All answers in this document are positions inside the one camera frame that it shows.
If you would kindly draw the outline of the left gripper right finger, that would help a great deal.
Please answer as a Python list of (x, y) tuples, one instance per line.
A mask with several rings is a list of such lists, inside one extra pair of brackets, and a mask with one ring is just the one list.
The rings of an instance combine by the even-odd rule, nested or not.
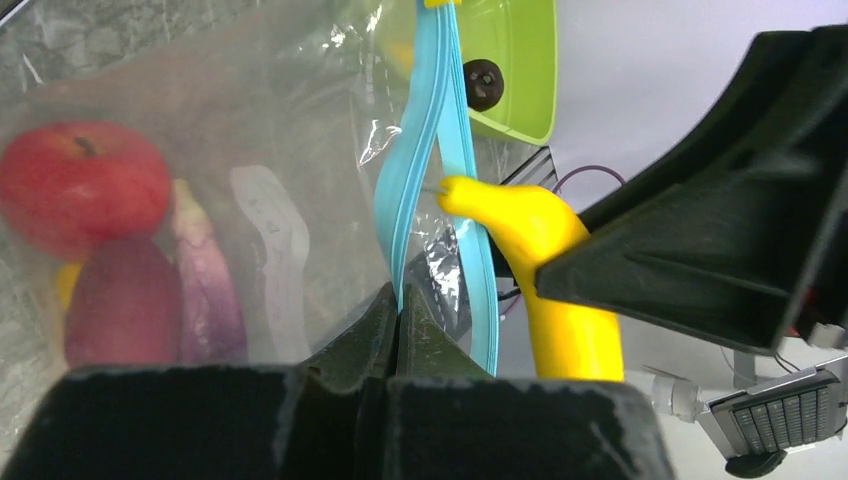
[(625, 383), (433, 376), (414, 367), (433, 324), (423, 292), (403, 300), (387, 385), (390, 479), (672, 479), (645, 396)]

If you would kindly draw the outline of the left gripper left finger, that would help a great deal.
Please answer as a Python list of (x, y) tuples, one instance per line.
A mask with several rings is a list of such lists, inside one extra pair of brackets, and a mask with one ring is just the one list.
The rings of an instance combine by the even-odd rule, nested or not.
[(47, 392), (5, 479), (387, 479), (397, 301), (294, 365), (86, 367)]

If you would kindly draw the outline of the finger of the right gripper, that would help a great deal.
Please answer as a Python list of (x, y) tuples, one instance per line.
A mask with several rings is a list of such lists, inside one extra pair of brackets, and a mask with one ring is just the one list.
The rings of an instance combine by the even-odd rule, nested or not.
[(541, 297), (774, 352), (847, 208), (847, 29), (758, 34), (672, 150), (581, 214)]

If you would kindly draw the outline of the yellow banana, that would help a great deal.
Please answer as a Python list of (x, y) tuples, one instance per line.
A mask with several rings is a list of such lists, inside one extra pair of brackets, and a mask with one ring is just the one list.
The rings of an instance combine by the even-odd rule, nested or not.
[(525, 300), (538, 377), (624, 380), (617, 316), (543, 298), (535, 284), (542, 266), (589, 237), (566, 202), (537, 185), (494, 185), (465, 176), (442, 180), (437, 202), (446, 213), (484, 226), (503, 254)]

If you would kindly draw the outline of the purple eggplant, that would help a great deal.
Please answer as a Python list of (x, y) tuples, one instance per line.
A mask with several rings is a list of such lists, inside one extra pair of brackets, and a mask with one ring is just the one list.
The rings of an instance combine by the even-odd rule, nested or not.
[(182, 286), (180, 358), (186, 364), (248, 360), (246, 327), (213, 224), (184, 179), (172, 181), (171, 230)]

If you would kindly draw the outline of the purple sweet potato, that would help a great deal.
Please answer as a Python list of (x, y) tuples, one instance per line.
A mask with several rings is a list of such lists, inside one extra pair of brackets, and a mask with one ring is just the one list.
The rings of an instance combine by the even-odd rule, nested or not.
[(65, 314), (71, 368), (175, 364), (181, 286), (175, 267), (146, 237), (102, 246), (83, 266)]

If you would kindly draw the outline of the clear zip top bag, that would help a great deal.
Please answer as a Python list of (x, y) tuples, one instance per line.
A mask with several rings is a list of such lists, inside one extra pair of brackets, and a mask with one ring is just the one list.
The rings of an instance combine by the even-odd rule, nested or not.
[[(447, 175), (500, 180), (529, 147), (483, 138), (458, 111), (451, 8), (416, 14), (422, 77), (405, 81), (354, 2), (25, 1), (2, 15), (1, 153), (61, 122), (146, 136), (169, 169), (169, 207), (156, 233), (120, 239), (152, 240), (179, 276), (172, 181), (186, 180), (240, 302), (243, 363), (186, 364), (179, 345), (175, 364), (95, 366), (298, 364), (390, 286), (404, 298), (420, 289), (432, 326), (473, 371), (496, 371), (498, 284), (483, 231), (443, 213), (435, 190)], [(69, 261), (1, 215), (3, 460), (74, 369), (56, 273), (109, 242)]]

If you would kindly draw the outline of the orange yellow mango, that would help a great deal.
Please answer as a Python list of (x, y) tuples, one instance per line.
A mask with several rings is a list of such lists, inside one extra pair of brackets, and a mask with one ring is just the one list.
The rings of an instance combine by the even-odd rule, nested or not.
[(83, 265), (81, 263), (66, 263), (62, 265), (55, 276), (55, 287), (59, 305), (65, 312), (72, 301), (73, 292)]

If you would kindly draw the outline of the red apple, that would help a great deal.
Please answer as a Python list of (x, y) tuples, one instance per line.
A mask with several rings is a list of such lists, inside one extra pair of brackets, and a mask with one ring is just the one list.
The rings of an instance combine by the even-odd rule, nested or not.
[(3, 220), (31, 246), (69, 261), (112, 240), (156, 233), (170, 195), (160, 149), (112, 122), (38, 127), (1, 153)]

